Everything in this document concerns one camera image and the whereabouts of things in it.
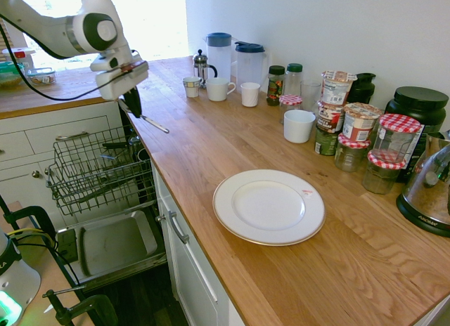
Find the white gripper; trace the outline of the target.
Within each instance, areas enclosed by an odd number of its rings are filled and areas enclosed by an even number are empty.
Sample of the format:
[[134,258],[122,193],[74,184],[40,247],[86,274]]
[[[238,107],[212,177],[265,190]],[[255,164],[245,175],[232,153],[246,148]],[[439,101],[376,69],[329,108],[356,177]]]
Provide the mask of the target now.
[[126,104],[121,98],[117,100],[120,108],[139,118],[142,115],[142,109],[137,85],[147,77],[148,63],[138,61],[109,72],[99,72],[96,75],[96,84],[101,97],[105,100],[114,100],[126,94]]

